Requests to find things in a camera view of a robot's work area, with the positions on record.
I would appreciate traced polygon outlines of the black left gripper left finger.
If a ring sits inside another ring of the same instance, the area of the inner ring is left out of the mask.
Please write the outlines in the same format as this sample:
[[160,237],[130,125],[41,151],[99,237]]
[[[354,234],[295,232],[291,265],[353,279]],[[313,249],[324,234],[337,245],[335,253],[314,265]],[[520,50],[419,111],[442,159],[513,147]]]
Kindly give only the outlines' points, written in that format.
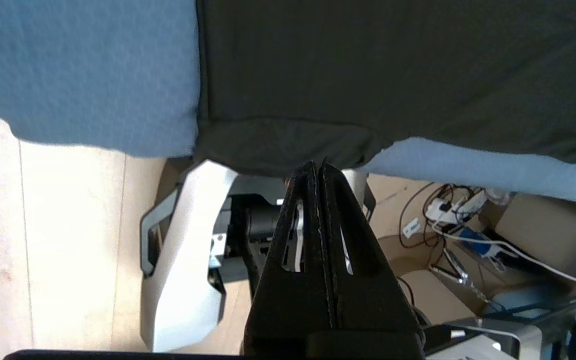
[[[307,162],[290,177],[244,328],[246,357],[304,357],[307,338],[335,324],[318,173],[318,165]],[[304,269],[292,272],[283,261],[298,205]]]

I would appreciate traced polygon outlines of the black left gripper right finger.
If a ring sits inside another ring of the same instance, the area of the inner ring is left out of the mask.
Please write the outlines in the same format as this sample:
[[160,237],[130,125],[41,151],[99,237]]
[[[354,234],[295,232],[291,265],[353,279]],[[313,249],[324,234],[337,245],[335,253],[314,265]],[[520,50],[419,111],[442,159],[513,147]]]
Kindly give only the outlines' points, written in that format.
[[340,170],[319,170],[333,323],[339,330],[418,332],[416,313]]

